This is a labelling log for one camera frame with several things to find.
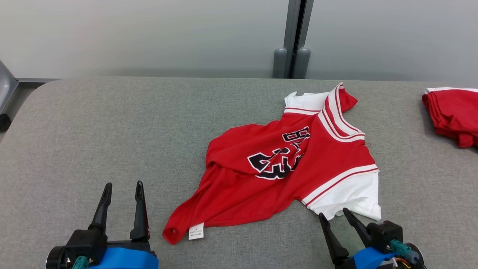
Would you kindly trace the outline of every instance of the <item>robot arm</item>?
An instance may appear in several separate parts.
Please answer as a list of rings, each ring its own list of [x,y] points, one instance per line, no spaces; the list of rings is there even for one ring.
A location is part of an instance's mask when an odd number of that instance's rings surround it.
[[[56,246],[48,255],[46,269],[158,269],[151,251],[144,187],[136,184],[136,213],[130,239],[108,241],[106,219],[113,185],[106,184],[93,221],[87,230],[75,230],[66,246]]]
[[[350,210],[344,208],[343,212],[365,249],[349,257],[330,229],[329,221],[320,213],[320,224],[336,269],[426,269],[420,251],[411,243],[402,243],[402,227],[391,221],[365,227]]]

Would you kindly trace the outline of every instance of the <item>red basketball jersey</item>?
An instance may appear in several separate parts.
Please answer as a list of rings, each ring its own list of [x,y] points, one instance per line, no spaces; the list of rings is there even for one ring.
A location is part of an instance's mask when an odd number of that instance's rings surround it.
[[[171,244],[191,226],[265,220],[300,200],[328,219],[343,207],[380,219],[378,169],[364,134],[341,107],[357,102],[342,84],[326,94],[292,93],[279,121],[232,128],[210,142],[206,172],[193,197],[163,231]]]

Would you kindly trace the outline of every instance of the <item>red fabric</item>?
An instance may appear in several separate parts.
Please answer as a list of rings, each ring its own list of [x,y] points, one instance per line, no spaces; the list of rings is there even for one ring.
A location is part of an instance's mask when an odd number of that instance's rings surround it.
[[[431,91],[422,101],[437,134],[455,139],[460,148],[478,146],[478,92]]]
[[[340,110],[357,103],[345,90],[335,90]],[[327,101],[325,109],[332,115]],[[332,124],[340,120],[330,117]],[[199,188],[172,213],[163,237],[176,244],[203,222],[211,227],[268,219],[341,172],[374,163],[363,140],[337,141],[317,114],[284,113],[267,125],[229,129],[209,143]]]

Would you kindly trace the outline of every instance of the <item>metal frame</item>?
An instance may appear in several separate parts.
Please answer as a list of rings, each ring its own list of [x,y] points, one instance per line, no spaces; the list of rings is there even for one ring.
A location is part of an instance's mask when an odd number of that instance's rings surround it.
[[[301,0],[289,0],[287,21],[285,23],[284,45],[274,51],[273,78],[286,78],[290,72],[300,3]]]
[[[310,49],[305,46],[305,38],[309,29],[310,16],[312,14],[312,6],[314,0],[305,0],[304,14],[302,18],[302,25],[300,27],[299,41],[297,47],[297,55],[295,56],[294,72],[292,78],[304,79],[307,74],[307,67],[309,65]]]
[[[18,82],[33,82],[33,83],[48,83],[55,80],[60,80],[60,78],[17,78]]]
[[[0,112],[5,109],[8,100],[17,89],[18,80],[15,79],[7,67],[0,61]]]

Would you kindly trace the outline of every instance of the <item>jersey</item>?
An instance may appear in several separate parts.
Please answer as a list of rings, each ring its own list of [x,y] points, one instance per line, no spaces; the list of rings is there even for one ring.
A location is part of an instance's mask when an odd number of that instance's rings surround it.
[[[378,168],[364,134],[342,115],[341,106],[356,100],[342,84],[325,95],[292,93],[285,100],[280,120],[232,128],[210,142],[198,190],[164,228],[169,243],[201,223],[268,219],[294,200],[328,219],[343,207],[380,219]]]
[[[478,146],[478,89],[428,88],[422,101],[437,134],[460,148]]]

